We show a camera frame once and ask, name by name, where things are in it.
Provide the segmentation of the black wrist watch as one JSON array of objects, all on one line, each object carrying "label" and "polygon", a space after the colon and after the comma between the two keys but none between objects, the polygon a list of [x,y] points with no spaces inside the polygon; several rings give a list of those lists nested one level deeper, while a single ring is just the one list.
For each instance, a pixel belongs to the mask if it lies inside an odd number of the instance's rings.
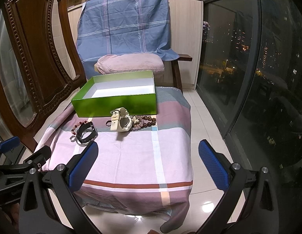
[{"label": "black wrist watch", "polygon": [[87,146],[89,143],[93,142],[97,138],[97,136],[97,129],[90,121],[82,124],[79,127],[76,134],[76,141],[80,146]]}]

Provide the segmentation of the cream white wrist watch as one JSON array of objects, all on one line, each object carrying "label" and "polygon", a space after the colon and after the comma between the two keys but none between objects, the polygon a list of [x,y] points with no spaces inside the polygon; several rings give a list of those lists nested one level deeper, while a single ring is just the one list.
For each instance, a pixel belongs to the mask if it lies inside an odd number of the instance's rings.
[{"label": "cream white wrist watch", "polygon": [[112,132],[122,133],[130,131],[132,128],[132,118],[126,108],[116,108],[110,113],[111,118],[106,122],[106,126],[108,126]]}]

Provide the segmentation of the pink plaid cloth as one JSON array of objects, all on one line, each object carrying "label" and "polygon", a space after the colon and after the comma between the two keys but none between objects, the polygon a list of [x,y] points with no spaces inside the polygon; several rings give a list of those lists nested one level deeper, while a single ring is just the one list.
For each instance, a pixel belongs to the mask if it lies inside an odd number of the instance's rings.
[{"label": "pink plaid cloth", "polygon": [[178,229],[189,210],[193,185],[190,104],[179,89],[157,87],[156,124],[112,132],[93,118],[99,153],[82,187],[82,206],[127,215],[157,214],[163,233]]}]

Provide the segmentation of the green cardboard box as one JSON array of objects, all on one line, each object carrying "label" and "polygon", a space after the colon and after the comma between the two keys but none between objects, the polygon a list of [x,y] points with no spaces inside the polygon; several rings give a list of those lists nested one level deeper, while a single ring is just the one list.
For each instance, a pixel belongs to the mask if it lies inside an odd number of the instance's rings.
[{"label": "green cardboard box", "polygon": [[109,117],[123,107],[130,115],[155,115],[156,91],[152,71],[92,77],[71,99],[78,117]]}]

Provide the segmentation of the carved wooden chair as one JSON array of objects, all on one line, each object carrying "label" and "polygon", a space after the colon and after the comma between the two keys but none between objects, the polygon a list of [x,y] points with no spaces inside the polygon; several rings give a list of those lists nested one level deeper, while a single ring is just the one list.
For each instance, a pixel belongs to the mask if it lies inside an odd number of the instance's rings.
[{"label": "carved wooden chair", "polygon": [[[54,1],[58,3],[62,34],[75,71],[74,78],[66,72],[54,44]],[[67,0],[4,0],[0,8],[34,117],[28,125],[22,125],[12,111],[1,80],[0,115],[12,135],[34,151],[36,133],[60,103],[86,83],[86,76],[73,41]]]}]

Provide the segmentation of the pink cushion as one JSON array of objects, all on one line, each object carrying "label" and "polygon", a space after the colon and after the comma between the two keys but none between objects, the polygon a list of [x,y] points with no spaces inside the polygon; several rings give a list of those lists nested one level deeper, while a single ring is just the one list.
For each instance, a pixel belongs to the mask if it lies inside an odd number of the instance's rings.
[{"label": "pink cushion", "polygon": [[94,70],[100,74],[150,70],[155,77],[161,77],[164,74],[165,67],[162,59],[152,53],[107,54],[98,59],[94,65]]}]

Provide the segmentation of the blue plaid cloth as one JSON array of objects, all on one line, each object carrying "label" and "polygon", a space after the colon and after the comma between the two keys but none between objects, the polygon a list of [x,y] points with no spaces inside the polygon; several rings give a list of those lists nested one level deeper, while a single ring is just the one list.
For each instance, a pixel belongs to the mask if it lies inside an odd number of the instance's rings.
[{"label": "blue plaid cloth", "polygon": [[89,0],[77,27],[77,52],[85,76],[107,54],[152,53],[163,61],[176,60],[171,49],[168,0]]}]

